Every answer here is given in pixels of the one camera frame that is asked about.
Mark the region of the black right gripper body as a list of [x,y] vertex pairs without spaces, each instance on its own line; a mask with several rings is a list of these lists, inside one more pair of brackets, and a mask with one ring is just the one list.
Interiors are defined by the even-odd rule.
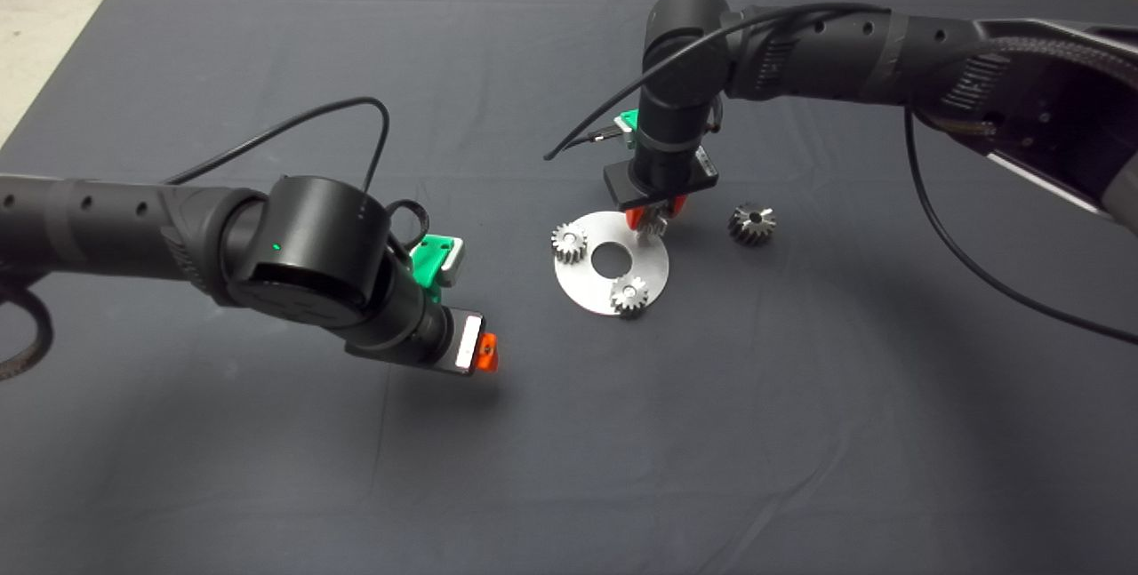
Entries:
[[635,148],[630,159],[603,167],[603,182],[619,211],[699,194],[718,180],[719,170],[702,147],[691,151]]

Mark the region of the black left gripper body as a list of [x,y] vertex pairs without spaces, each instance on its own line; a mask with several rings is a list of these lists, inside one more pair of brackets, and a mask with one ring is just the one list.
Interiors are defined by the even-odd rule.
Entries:
[[470,309],[443,309],[446,335],[434,370],[444,375],[470,377],[477,371],[478,344],[485,332],[486,320]]

